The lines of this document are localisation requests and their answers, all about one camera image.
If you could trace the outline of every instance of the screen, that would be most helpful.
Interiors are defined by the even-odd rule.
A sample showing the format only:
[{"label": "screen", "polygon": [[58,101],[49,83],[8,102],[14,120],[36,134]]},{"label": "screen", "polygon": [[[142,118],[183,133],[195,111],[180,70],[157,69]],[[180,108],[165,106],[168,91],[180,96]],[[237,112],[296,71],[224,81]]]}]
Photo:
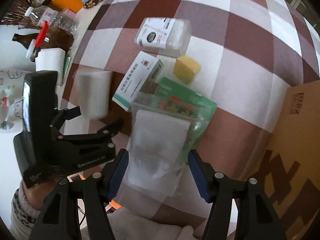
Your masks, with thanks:
[{"label": "screen", "polygon": [[27,82],[23,85],[23,104],[22,104],[22,115],[25,123],[25,127],[28,132],[30,132],[29,124],[29,96],[30,96],[30,86]]}]

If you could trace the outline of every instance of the hand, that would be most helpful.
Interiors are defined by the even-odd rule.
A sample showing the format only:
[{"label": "hand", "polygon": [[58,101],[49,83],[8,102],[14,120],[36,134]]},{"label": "hand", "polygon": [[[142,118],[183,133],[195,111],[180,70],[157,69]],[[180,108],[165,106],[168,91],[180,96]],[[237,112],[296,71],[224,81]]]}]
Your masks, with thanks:
[{"label": "hand", "polygon": [[23,181],[23,192],[29,205],[36,210],[41,210],[45,197],[49,195],[49,193],[56,186],[57,182],[58,181],[55,178],[50,178],[46,182],[35,185],[31,188],[27,188]]}]

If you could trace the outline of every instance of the green stripe on box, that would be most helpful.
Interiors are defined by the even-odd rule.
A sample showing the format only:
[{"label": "green stripe on box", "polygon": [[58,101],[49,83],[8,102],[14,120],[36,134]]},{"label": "green stripe on box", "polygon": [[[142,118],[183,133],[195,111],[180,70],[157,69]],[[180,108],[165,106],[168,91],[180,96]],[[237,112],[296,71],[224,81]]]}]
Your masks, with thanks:
[{"label": "green stripe on box", "polygon": [[117,93],[115,93],[115,94],[113,95],[113,97],[114,97],[116,100],[118,100],[121,104],[123,104],[125,107],[127,107],[128,109],[131,108],[131,104],[130,104],[127,100],[125,100],[123,97],[121,97],[120,95],[118,95]]}]

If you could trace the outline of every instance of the white wall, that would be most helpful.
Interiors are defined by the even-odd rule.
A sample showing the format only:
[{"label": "white wall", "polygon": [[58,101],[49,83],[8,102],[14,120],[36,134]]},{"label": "white wall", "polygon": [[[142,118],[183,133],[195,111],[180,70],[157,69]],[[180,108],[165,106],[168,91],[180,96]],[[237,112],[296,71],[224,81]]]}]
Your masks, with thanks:
[{"label": "white wall", "polygon": [[[0,69],[35,71],[35,64],[26,59],[27,50],[12,41],[15,33],[29,34],[35,30],[18,30],[17,26],[0,25]],[[11,200],[19,187],[21,175],[13,148],[16,133],[0,134],[0,216],[7,227],[11,224]]]}]

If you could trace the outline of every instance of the ribbed blue pad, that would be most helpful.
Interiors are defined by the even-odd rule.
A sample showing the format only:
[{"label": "ribbed blue pad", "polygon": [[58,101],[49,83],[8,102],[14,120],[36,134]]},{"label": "ribbed blue pad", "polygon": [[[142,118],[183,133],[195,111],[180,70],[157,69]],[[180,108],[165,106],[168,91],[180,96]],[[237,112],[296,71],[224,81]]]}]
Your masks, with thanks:
[{"label": "ribbed blue pad", "polygon": [[204,198],[204,200],[208,203],[210,201],[208,182],[206,181],[201,171],[201,168],[196,158],[194,157],[192,151],[190,151],[188,154],[188,163],[189,163],[189,168],[191,170],[193,179],[195,180],[196,185],[198,187],[200,196]]},{"label": "ribbed blue pad", "polygon": [[125,171],[127,170],[128,164],[129,164],[129,154],[128,154],[128,151],[125,151],[123,156],[121,157],[121,160],[118,163],[118,166],[115,168],[115,171],[112,174],[112,177],[109,182],[109,190],[107,195],[107,198],[109,200],[116,197],[120,184],[122,182],[123,176],[125,174]]}]

